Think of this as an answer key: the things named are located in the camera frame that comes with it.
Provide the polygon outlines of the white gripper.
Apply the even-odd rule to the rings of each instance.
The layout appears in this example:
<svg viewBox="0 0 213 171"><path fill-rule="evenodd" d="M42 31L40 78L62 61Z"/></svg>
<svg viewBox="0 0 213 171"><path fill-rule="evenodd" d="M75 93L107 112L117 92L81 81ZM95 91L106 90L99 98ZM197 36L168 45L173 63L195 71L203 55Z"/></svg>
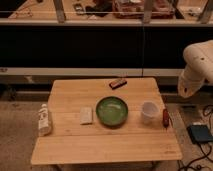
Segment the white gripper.
<svg viewBox="0 0 213 171"><path fill-rule="evenodd" d="M178 94L183 98L193 96L202 87L202 76L186 66L178 78Z"/></svg>

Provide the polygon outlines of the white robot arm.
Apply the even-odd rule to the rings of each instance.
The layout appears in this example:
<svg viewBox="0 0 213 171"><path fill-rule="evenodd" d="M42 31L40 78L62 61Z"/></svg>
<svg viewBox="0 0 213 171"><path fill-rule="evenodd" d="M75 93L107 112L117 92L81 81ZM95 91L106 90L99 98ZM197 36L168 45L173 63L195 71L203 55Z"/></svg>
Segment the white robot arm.
<svg viewBox="0 0 213 171"><path fill-rule="evenodd" d="M213 84L213 40L188 45L183 51L186 62L178 78L178 94L194 95L205 81Z"/></svg>

